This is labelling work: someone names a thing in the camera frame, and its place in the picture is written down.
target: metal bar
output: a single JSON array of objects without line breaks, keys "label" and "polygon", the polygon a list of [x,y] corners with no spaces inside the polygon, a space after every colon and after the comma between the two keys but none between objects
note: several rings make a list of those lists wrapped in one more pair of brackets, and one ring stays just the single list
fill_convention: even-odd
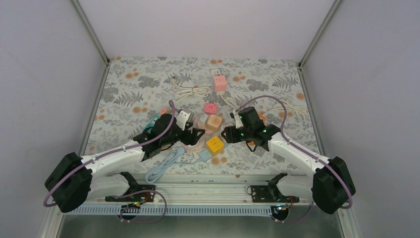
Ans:
[{"label": "metal bar", "polygon": [[105,65],[109,64],[109,58],[106,56],[105,51],[99,42],[98,37],[96,36],[95,32],[93,31],[92,26],[89,23],[89,20],[86,17],[85,12],[82,9],[82,6],[80,5],[78,0],[71,0],[73,3],[73,6],[75,7],[80,19],[83,22],[83,25],[85,26],[86,31],[88,32],[90,38],[92,39],[92,42],[94,43],[96,49],[98,50],[98,53],[101,55],[102,60],[104,61]]},{"label": "metal bar", "polygon": [[360,238],[356,220],[351,209],[338,210],[338,217],[340,220],[341,228],[343,229],[344,238]]},{"label": "metal bar", "polygon": [[[164,205],[142,205],[128,210],[123,215],[158,216],[163,213]],[[121,205],[83,204],[66,215],[119,215]],[[257,216],[271,215],[270,206],[220,206],[220,205],[168,205],[166,216]]]},{"label": "metal bar", "polygon": [[321,26],[319,27],[318,31],[316,32],[314,38],[312,39],[311,43],[308,46],[308,49],[306,50],[305,54],[303,55],[303,58],[299,65],[303,67],[308,60],[309,56],[311,55],[312,50],[314,49],[316,43],[318,42],[321,35],[324,33],[324,30],[326,29],[327,25],[329,24],[331,18],[334,16],[334,13],[337,11],[338,6],[340,5],[342,0],[335,0],[332,4],[330,10],[328,11],[327,16],[324,18],[324,21],[322,22]]},{"label": "metal bar", "polygon": [[309,112],[309,116],[311,117],[312,127],[314,128],[314,133],[315,133],[316,142],[318,144],[319,153],[321,155],[325,155],[324,145],[322,143],[321,135],[319,133],[318,125],[316,123],[314,110],[312,108],[312,102],[308,93],[308,88],[306,87],[305,78],[303,77],[303,73],[300,69],[299,69],[299,77],[301,79],[301,84],[302,84],[303,93],[305,95],[306,104],[308,105],[308,112]]},{"label": "metal bar", "polygon": [[49,209],[44,226],[41,230],[40,238],[55,238],[60,228],[63,214],[60,209],[55,206]]},{"label": "metal bar", "polygon": [[101,83],[99,85],[99,89],[96,93],[95,103],[93,105],[91,115],[89,117],[88,125],[85,130],[85,135],[83,136],[82,145],[80,146],[78,155],[82,156],[85,153],[86,146],[88,145],[89,135],[92,130],[93,122],[95,119],[96,111],[99,106],[99,101],[101,100],[102,92],[104,91],[104,86],[106,82],[106,78],[108,77],[109,72],[109,65],[105,68],[104,74],[102,75]]}]

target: yellow cube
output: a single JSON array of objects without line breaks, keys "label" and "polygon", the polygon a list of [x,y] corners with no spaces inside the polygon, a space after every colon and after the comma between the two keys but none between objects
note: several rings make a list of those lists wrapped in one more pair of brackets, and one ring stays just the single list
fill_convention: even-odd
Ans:
[{"label": "yellow cube", "polygon": [[224,144],[217,135],[206,142],[206,148],[212,156],[220,153],[223,150],[223,147]]}]

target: light blue cable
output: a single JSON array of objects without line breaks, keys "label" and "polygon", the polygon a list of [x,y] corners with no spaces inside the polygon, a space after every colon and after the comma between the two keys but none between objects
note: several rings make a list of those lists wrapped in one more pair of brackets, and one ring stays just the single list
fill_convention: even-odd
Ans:
[{"label": "light blue cable", "polygon": [[169,153],[168,157],[158,166],[150,170],[145,177],[145,180],[147,183],[154,183],[156,182],[160,177],[162,177],[163,173],[165,173],[166,169],[173,166],[173,165],[194,165],[201,160],[198,159],[191,163],[175,163],[178,159],[178,156],[185,153],[184,147],[180,146],[176,149],[176,151],[172,151]]}]

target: white connector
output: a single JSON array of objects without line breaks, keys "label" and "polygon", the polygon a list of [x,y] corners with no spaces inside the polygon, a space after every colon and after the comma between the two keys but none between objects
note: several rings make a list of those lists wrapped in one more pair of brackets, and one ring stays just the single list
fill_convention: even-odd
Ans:
[{"label": "white connector", "polygon": [[179,126],[181,130],[185,130],[186,123],[191,121],[193,116],[194,113],[181,110],[176,116],[176,125]]}]

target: table surface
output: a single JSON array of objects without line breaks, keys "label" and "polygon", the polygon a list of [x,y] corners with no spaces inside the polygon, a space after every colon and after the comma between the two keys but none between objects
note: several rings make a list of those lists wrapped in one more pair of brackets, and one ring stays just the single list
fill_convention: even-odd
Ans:
[{"label": "table surface", "polygon": [[[175,76],[183,87],[212,86],[211,69],[219,69],[226,76],[226,97],[232,97],[238,105],[260,95],[272,95],[287,99],[293,105],[307,107],[302,90],[297,64],[288,60],[263,59],[208,59],[167,57],[117,57],[110,65],[95,121],[89,135],[85,154],[99,153],[120,146],[142,133],[147,123],[168,100],[174,100],[178,91],[170,83]],[[199,118],[204,113],[204,103],[218,105],[216,115],[225,123],[233,123],[227,106],[214,91],[204,97],[191,96],[176,104],[177,108],[194,112]],[[259,99],[253,106],[259,113],[271,110],[275,102]],[[272,111],[266,115],[266,124],[280,125],[284,112]],[[287,113],[285,132],[307,148],[318,151],[310,118],[300,119],[293,112]],[[126,166],[130,173],[145,174],[159,165],[172,149],[138,164]],[[192,162],[197,153],[186,152],[178,162]],[[302,175],[292,163],[273,155],[261,147],[251,153],[245,143],[232,144],[223,154],[218,154],[206,163],[192,166],[172,166],[167,175],[277,175],[281,172]]]}]

